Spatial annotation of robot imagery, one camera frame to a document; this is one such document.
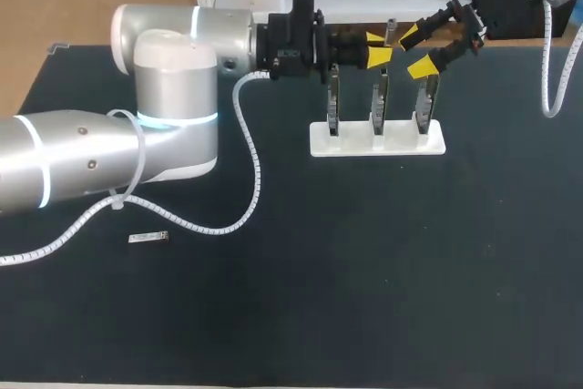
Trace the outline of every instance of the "cable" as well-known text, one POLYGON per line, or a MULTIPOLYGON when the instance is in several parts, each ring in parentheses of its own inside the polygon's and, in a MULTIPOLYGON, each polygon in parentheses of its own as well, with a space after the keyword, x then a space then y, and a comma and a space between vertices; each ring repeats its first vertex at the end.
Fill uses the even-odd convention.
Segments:
POLYGON ((543 114, 548 118, 553 118, 558 114, 561 107, 563 106, 563 100, 565 99, 565 93, 567 92, 568 80, 571 76, 571 71, 577 60, 577 55, 581 45, 583 44, 583 26, 578 30, 577 36, 573 41, 573 45, 568 51, 567 61, 565 61, 565 66, 563 67, 563 74, 561 75, 561 80, 558 84, 557 97, 555 97, 555 103, 553 107, 549 109, 548 107, 548 67, 550 64, 550 48, 552 46, 552 36, 553 36, 553 11, 550 3, 545 1, 545 45, 543 47, 543 71, 542 71, 542 107, 543 114))
MULTIPOLYGON (((243 117, 243 113, 240 109, 239 94, 240 94, 240 90, 242 89, 242 87, 245 84, 247 84, 248 82, 255 80, 255 79, 267 79, 267 78, 269 78, 269 74, 266 72, 249 73, 245 77, 242 77, 237 82, 237 84, 235 84, 235 87, 233 88, 233 93, 232 93, 235 114, 237 116, 237 120, 239 121, 240 128, 243 132, 243 136, 245 137, 245 140, 247 141, 247 146, 249 147, 249 151, 251 153, 251 159, 253 161, 253 169, 254 169, 254 173, 255 173, 255 182, 254 182, 254 186, 253 186, 253 195, 251 196, 251 202, 249 204, 249 207, 243 213, 243 215, 241 216, 241 218, 239 220, 237 220, 235 223, 233 223, 229 227, 218 228, 218 229, 207 228, 207 227, 202 227, 200 225, 196 225, 196 224, 189 222, 187 220, 184 220, 184 219, 180 218, 179 216, 163 209, 159 205, 156 205, 155 203, 150 202, 149 200, 143 200, 142 198, 139 198, 137 196, 129 195, 125 199, 125 201, 130 202, 132 204, 136 204, 139 207, 142 207, 144 209, 153 211, 154 213, 158 214, 159 216, 163 217, 164 219, 167 219, 171 222, 176 223, 180 227, 183 227, 183 228, 186 228, 187 230, 191 230, 191 231, 198 232, 201 234, 208 234, 208 235, 213 235, 213 236, 229 234, 231 232, 238 230, 240 227, 242 227, 245 224, 245 222, 251 217, 251 214, 253 214, 253 212, 255 211, 255 208, 257 207, 257 203, 259 201, 259 196, 260 196, 260 192, 261 192, 261 165, 260 165, 260 161, 259 161, 259 156, 257 155, 257 150, 255 149, 255 145, 253 144, 253 140, 251 138, 251 133, 249 132, 249 129, 247 128, 247 123, 245 123, 245 118, 243 117)), ((46 257, 49 254, 52 254, 53 252, 55 252, 59 248, 62 248, 63 245, 65 245, 65 243, 67 243, 69 240, 71 240, 71 238, 75 234, 77 234, 78 231, 81 230, 81 228, 91 218, 93 218, 96 214, 98 214, 100 211, 102 211, 105 207, 107 207, 108 205, 110 205, 113 202, 115 202, 116 200, 118 200, 118 196, 119 195, 108 196, 107 198, 104 198, 101 201, 93 204, 87 211, 85 211, 79 217, 79 219, 77 219, 73 223, 73 225, 71 225, 60 237, 58 237, 58 239, 49 243, 45 247, 43 247, 39 250, 25 252, 22 254, 8 255, 8 256, 0 257, 0 267, 16 265, 16 264, 23 264, 23 263, 28 263, 30 261, 36 261, 36 260, 39 260, 39 259, 46 257)))
POLYGON ((138 164, 134 176, 129 183, 128 189, 123 195, 118 195, 115 189, 109 191, 111 196, 116 197, 116 200, 111 204, 113 210, 121 210, 124 208, 124 201, 133 193, 134 189, 139 184, 142 179, 142 174, 144 173, 144 168, 146 167, 146 136, 144 135, 144 129, 142 129, 136 116, 125 109, 112 109, 107 115, 114 117, 117 113, 126 116, 136 130, 136 134, 138 135, 138 164))

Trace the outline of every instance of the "white stand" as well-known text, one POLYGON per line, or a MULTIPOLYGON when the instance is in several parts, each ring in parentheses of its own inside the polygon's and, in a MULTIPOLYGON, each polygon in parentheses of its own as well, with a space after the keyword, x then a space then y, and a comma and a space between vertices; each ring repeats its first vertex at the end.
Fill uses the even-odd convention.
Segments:
POLYGON ((372 121, 340 123, 340 135, 332 137, 327 122, 310 125, 310 150, 314 157, 381 157, 445 154, 444 135, 437 120, 429 134, 419 134, 415 113, 411 120, 386 120, 384 135, 375 136, 372 121))

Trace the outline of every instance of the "black tabletop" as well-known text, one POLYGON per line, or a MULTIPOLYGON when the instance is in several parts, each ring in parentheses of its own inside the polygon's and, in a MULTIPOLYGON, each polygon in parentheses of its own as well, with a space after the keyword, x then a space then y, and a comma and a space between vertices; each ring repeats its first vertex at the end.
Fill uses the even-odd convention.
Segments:
MULTIPOLYGON (((420 55, 391 64, 389 118, 411 117, 417 85, 404 67, 420 55)), ((553 52, 554 78, 565 56, 553 52)), ((315 159, 317 78, 248 85, 263 171, 251 220, 209 237, 127 205, 55 254, 0 269, 0 381, 582 383, 583 75, 545 119, 540 60, 539 49, 497 48, 451 66, 435 112, 441 157, 315 159), (128 245, 156 230, 170 243, 128 245)), ((376 74, 341 75, 341 117, 366 118, 376 74)), ((208 226, 242 214, 252 168, 232 85, 220 84, 217 168, 139 196, 208 226)), ((22 112, 133 110, 134 92, 108 47, 58 49, 22 112)), ((47 244, 98 199, 2 218, 1 253, 47 244)))

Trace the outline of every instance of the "white spiral cable wrap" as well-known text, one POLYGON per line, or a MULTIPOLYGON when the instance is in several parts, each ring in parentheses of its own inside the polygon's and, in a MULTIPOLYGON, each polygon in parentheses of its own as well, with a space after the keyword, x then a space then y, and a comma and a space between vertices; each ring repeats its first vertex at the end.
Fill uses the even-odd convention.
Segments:
POLYGON ((583 44, 583 26, 578 30, 575 41, 571 49, 568 51, 567 61, 563 67, 563 74, 561 75, 561 80, 558 84, 557 97, 555 97, 555 103, 552 108, 548 106, 548 66, 550 64, 550 48, 552 44, 553 35, 553 12, 551 5, 545 1, 545 45, 543 47, 543 72, 542 72, 542 106, 543 114, 548 118, 553 118, 558 114, 561 107, 563 106, 563 100, 565 99, 565 93, 567 92, 568 80, 571 76, 571 71, 577 60, 577 54, 581 45, 583 44))
MULTIPOLYGON (((242 77, 237 82, 237 84, 235 85, 235 88, 233 88, 233 93, 232 93, 233 106, 235 107, 235 114, 237 115, 237 120, 239 121, 240 128, 243 131, 243 135, 245 136, 245 140, 247 141, 247 146, 249 147, 249 151, 251 153, 251 159, 253 161, 253 168, 254 168, 254 173, 255 173, 255 183, 254 183, 254 188, 253 188, 253 195, 251 197, 251 202, 249 204, 249 207, 247 208, 245 213, 243 213, 243 215, 241 216, 241 218, 239 220, 237 220, 235 223, 233 223, 229 227, 218 228, 218 229, 207 228, 207 227, 202 227, 200 225, 196 225, 196 224, 189 222, 187 220, 184 220, 184 219, 178 217, 176 214, 173 214, 167 210, 164 210, 159 205, 156 205, 155 203, 150 202, 149 200, 143 200, 142 198, 139 198, 137 196, 129 195, 127 192, 125 195, 123 195, 123 196, 127 195, 127 197, 124 199, 124 201, 139 205, 140 207, 142 207, 144 209, 153 211, 154 213, 158 214, 159 216, 163 217, 164 219, 167 219, 171 222, 176 223, 180 227, 183 227, 183 228, 186 228, 187 230, 191 230, 191 231, 198 232, 201 234, 209 234, 209 235, 229 234, 231 232, 238 230, 240 227, 242 227, 245 224, 245 222, 251 217, 251 214, 253 213, 253 211, 257 207, 257 202, 259 201, 259 196, 260 196, 260 192, 261 192, 261 166, 260 166, 259 156, 257 155, 257 150, 255 149, 255 145, 253 144, 253 140, 251 138, 251 133, 249 132, 249 129, 247 128, 247 124, 245 123, 243 113, 240 109, 239 93, 240 93, 240 90, 242 89, 242 87, 245 84, 247 84, 248 82, 250 82, 254 79, 267 79, 267 78, 269 78, 269 74, 265 73, 265 72, 249 73, 248 75, 246 75, 245 77, 242 77)), ((141 170, 139 170, 139 165, 138 165, 138 169, 137 169, 136 174, 138 174, 138 173, 141 174, 141 170)), ((107 198, 104 198, 103 200, 93 204, 87 211, 85 211, 85 213, 83 213, 79 217, 79 219, 77 219, 73 223, 73 225, 71 225, 55 241, 49 243, 48 245, 46 245, 45 247, 43 247, 39 250, 25 252, 22 254, 8 255, 8 256, 0 257, 0 267, 10 266, 10 265, 15 265, 15 264, 23 264, 23 263, 28 263, 30 261, 39 260, 39 259, 42 259, 42 258, 46 257, 47 255, 55 252, 59 248, 63 247, 63 245, 65 245, 65 243, 67 243, 75 234, 77 234, 78 231, 81 230, 81 228, 93 216, 95 216, 100 211, 102 211, 105 207, 113 204, 116 201, 120 201, 119 195, 108 196, 107 198)))

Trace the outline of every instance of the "metal tool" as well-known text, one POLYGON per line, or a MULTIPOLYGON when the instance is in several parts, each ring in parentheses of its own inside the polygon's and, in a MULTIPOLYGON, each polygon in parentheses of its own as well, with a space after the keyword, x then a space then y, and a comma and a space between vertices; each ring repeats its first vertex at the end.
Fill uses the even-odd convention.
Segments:
POLYGON ((338 137, 340 134, 340 76, 337 64, 332 65, 330 84, 328 85, 328 128, 330 135, 338 137))
POLYGON ((384 134, 384 120, 389 100, 389 75, 386 68, 381 69, 381 80, 373 87, 373 103, 371 105, 371 120, 375 136, 384 134))
POLYGON ((419 134, 429 133, 438 92, 439 75, 431 75, 422 79, 415 104, 415 120, 417 121, 419 134))

